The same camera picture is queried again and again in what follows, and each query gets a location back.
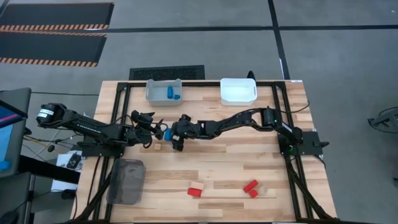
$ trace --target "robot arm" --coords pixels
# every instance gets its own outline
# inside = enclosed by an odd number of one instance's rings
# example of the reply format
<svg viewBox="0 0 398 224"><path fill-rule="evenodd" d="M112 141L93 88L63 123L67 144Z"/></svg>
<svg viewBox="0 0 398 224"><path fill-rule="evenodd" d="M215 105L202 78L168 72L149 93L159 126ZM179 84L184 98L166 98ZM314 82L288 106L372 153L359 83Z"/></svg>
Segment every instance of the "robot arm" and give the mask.
<svg viewBox="0 0 398 224"><path fill-rule="evenodd" d="M256 113L261 115L261 124L257 124L252 119L252 116ZM278 118L275 110L269 107L242 111L221 121L198 121L197 124L193 124L190 121L191 117L183 114L179 121L172 125L169 138L173 144L173 149L182 151L184 139L210 140L220 136L225 131L243 126L252 127L258 131L277 131L285 136L290 144L300 144L302 142L301 129L290 129Z"/></svg>
<svg viewBox="0 0 398 224"><path fill-rule="evenodd" d="M78 114L76 111L68 110L67 107L59 103L48 103L41 106L42 109L37 115L36 120L42 128L64 127L85 136L93 138L97 143L104 146L133 146L135 144L148 144L152 140L152 133L157 139L163 138L160 129L162 121L152 127L154 113L144 114L137 111L131 113L134 125L127 124L105 124L91 119L87 116Z"/></svg>

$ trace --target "white paper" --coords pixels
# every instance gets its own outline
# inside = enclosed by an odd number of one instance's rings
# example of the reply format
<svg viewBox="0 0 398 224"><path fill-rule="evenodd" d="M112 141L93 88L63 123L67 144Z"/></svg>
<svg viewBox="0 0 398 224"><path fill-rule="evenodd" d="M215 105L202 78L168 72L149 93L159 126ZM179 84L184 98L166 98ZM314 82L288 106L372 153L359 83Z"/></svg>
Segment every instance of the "white paper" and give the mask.
<svg viewBox="0 0 398 224"><path fill-rule="evenodd" d="M57 159L57 166L66 168L70 158L72 157L72 155L75 152L76 151L69 151L67 154L59 154L58 159ZM83 159L79 162L75 171L81 172L82 167L83 167ZM65 190L65 189L76 190L77 184L71 184L71 183L67 183L67 182L63 182L63 181L59 181L59 180L52 181L51 190Z"/></svg>

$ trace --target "white bin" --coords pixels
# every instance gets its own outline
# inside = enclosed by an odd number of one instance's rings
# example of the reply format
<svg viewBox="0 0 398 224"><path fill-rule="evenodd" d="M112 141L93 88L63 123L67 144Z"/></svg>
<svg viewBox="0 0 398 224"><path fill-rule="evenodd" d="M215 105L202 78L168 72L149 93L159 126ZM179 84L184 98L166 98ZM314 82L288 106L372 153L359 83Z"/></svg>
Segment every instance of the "white bin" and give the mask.
<svg viewBox="0 0 398 224"><path fill-rule="evenodd" d="M223 78L220 90L221 103L226 106L249 106L257 99L256 81L252 78Z"/></svg>

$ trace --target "orange striped tape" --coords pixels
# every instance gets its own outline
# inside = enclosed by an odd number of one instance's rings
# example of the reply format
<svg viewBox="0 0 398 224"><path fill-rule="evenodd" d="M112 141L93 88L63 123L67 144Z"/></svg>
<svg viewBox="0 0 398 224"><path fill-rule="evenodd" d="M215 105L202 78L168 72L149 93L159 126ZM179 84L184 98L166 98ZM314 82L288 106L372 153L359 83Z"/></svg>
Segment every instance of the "orange striped tape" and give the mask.
<svg viewBox="0 0 398 224"><path fill-rule="evenodd" d="M65 3L55 3L55 2L48 2L48 3L13 3L17 5L21 4L114 4L114 2L65 2Z"/></svg>
<svg viewBox="0 0 398 224"><path fill-rule="evenodd" d="M69 33L69 32L49 32L49 31L18 31L18 30L0 30L0 32L10 32L10 33L23 33L23 34L53 34L53 35L82 35L82 36L97 36L105 37L106 34L90 34L90 33Z"/></svg>
<svg viewBox="0 0 398 224"><path fill-rule="evenodd" d="M79 67L96 67L96 62L81 61L64 61L64 60L41 60L41 59L24 59L24 58L5 58L0 57L1 63L16 63L29 65L59 65L59 66L79 66Z"/></svg>
<svg viewBox="0 0 398 224"><path fill-rule="evenodd" d="M0 30L77 30L77 29L107 29L106 24L78 25L1 25Z"/></svg>

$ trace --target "plastic bin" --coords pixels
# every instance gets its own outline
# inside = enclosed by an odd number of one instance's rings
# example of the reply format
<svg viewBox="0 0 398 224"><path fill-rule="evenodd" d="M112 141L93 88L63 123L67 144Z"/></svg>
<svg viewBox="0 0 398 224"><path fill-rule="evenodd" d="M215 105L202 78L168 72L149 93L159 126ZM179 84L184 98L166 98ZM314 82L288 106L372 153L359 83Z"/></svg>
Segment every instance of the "plastic bin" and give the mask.
<svg viewBox="0 0 398 224"><path fill-rule="evenodd" d="M249 106L257 99L256 81L252 78L223 78L220 91L221 103L226 106Z"/></svg>
<svg viewBox="0 0 398 224"><path fill-rule="evenodd" d="M145 166L140 160L118 159L112 170L108 190L111 204L134 205L141 199Z"/></svg>
<svg viewBox="0 0 398 224"><path fill-rule="evenodd" d="M167 88L173 87L174 95L180 95L178 100L167 98ZM181 79L167 81L148 80L145 89L145 98L152 106L178 106L182 102Z"/></svg>

